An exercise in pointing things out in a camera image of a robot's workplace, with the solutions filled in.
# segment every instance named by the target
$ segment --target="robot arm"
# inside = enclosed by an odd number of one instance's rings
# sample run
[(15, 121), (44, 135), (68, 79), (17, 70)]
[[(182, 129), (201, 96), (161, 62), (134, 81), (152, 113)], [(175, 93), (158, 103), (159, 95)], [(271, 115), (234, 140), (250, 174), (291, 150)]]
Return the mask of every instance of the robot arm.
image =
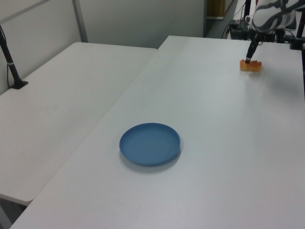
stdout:
[(295, 17), (295, 10), (304, 5), (305, 0), (259, 0), (252, 20), (246, 19), (256, 35), (251, 41), (245, 62), (250, 63), (258, 43), (270, 30), (284, 28), (291, 24)]

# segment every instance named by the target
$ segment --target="orange object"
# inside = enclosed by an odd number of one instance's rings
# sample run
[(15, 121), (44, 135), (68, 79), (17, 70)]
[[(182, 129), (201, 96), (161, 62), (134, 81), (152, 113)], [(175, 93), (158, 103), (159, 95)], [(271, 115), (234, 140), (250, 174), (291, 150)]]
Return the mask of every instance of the orange object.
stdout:
[(239, 64), (239, 69), (241, 71), (259, 72), (262, 68), (262, 62), (258, 61), (250, 61), (250, 63), (245, 63), (245, 60), (241, 60)]

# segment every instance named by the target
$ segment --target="white tabletop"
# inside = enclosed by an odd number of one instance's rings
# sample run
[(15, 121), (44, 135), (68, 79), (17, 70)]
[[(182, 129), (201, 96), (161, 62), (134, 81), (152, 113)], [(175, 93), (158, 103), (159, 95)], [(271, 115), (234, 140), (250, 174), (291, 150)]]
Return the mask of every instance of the white tabletop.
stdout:
[[(240, 72), (248, 46), (169, 37), (12, 229), (305, 228), (301, 53), (267, 43), (262, 71)], [(120, 154), (147, 122), (178, 132), (180, 158)]]
[(155, 49), (75, 43), (0, 96), (0, 198), (28, 205)]

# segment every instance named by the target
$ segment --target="blue plate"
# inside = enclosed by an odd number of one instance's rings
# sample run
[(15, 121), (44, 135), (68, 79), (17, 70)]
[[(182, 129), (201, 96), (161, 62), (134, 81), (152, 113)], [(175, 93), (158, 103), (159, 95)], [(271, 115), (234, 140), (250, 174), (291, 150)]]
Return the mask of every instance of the blue plate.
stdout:
[(134, 126), (120, 139), (120, 150), (131, 162), (141, 166), (158, 166), (179, 154), (180, 137), (171, 127), (159, 123)]

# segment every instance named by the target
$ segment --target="plate rim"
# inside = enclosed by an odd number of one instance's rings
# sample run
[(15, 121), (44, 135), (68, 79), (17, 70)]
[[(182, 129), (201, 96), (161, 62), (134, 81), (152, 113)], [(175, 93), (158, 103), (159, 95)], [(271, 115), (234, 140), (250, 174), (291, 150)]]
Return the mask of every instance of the plate rim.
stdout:
[[(165, 159), (164, 161), (162, 161), (161, 163), (158, 162), (158, 163), (139, 163), (139, 162), (136, 162), (136, 161), (133, 161), (133, 160), (130, 160), (126, 154), (122, 151), (122, 143), (123, 143), (123, 139), (126, 135), (128, 135), (128, 133), (130, 131), (132, 131), (133, 129), (135, 128), (139, 128), (140, 126), (142, 125), (159, 125), (159, 126), (165, 126), (166, 128), (169, 128), (177, 137), (177, 140), (178, 140), (178, 146), (177, 146), (177, 149), (175, 149), (175, 152), (173, 153), (173, 155), (171, 155), (169, 158)], [(142, 123), (142, 124), (138, 124), (138, 125), (135, 125), (131, 128), (129, 128), (127, 131), (125, 131), (125, 133), (121, 136), (120, 138), (120, 142), (119, 142), (119, 148), (120, 148), (120, 152), (122, 153), (122, 155), (130, 162), (136, 164), (136, 165), (140, 165), (140, 166), (146, 166), (146, 167), (153, 167), (153, 166), (160, 166), (160, 165), (164, 165), (166, 163), (169, 163), (170, 161), (172, 161), (173, 159), (175, 159), (178, 155), (179, 155), (179, 151), (180, 151), (180, 146), (181, 146), (181, 139), (180, 139), (180, 136), (178, 134), (178, 132), (176, 130), (174, 130), (172, 127), (168, 126), (168, 125), (165, 125), (165, 124), (162, 124), (162, 123)]]

